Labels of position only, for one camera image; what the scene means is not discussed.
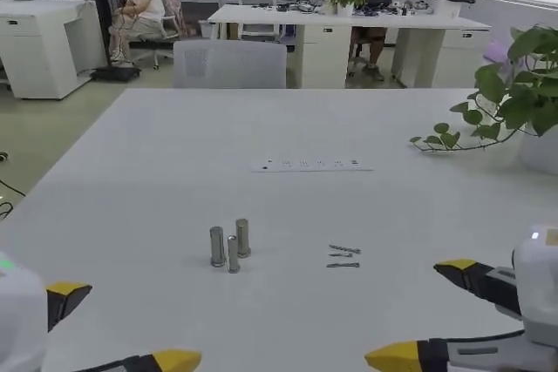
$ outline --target metal pin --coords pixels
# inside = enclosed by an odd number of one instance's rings
[[[327,267],[360,267],[360,263],[331,263]]]
[[[352,257],[353,253],[332,253],[331,257]]]
[[[228,243],[228,272],[235,274],[241,270],[241,265],[238,264],[238,240],[234,235],[227,239]]]
[[[221,227],[213,227],[209,229],[211,238],[211,266],[222,267],[227,262],[225,255],[225,245],[223,243],[223,229]]]
[[[332,244],[330,244],[330,248],[333,248],[334,250],[339,250],[340,252],[360,254],[360,248],[340,247],[340,246],[333,246]]]
[[[248,220],[236,220],[236,238],[238,239],[238,257],[246,259],[252,254],[248,241]]]

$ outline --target floor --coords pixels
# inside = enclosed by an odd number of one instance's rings
[[[382,84],[374,83],[361,71],[348,79],[347,88],[397,88],[389,76],[393,52],[386,49],[380,69],[386,75]],[[20,100],[0,85],[0,151],[9,159],[0,163],[0,180],[27,193],[64,155],[111,103],[127,88],[171,87],[172,60],[161,63],[158,71],[150,63],[140,63],[141,76],[126,85],[90,82],[62,101]],[[288,84],[293,84],[288,71]],[[0,186],[0,202],[16,205],[21,198]]]

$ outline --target gray chair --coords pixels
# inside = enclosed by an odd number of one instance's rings
[[[286,89],[287,47],[240,40],[178,41],[173,87]]]

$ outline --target white drawer unit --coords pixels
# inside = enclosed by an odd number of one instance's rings
[[[350,27],[306,26],[297,32],[296,75],[303,89],[344,89]]]

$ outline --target office chair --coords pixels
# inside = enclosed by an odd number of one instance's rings
[[[239,4],[277,6],[277,0],[239,0]],[[279,41],[282,27],[278,24],[238,24],[238,39]]]
[[[159,69],[159,57],[173,58],[173,51],[161,48],[161,44],[168,44],[170,47],[183,35],[183,28],[180,27],[179,20],[182,19],[180,0],[162,0],[165,7],[165,16],[160,23],[160,34],[144,35],[139,37],[139,48],[147,49],[134,57],[134,61],[146,57],[153,57],[153,68]]]
[[[178,41],[173,87],[285,89],[287,47],[242,40]]]

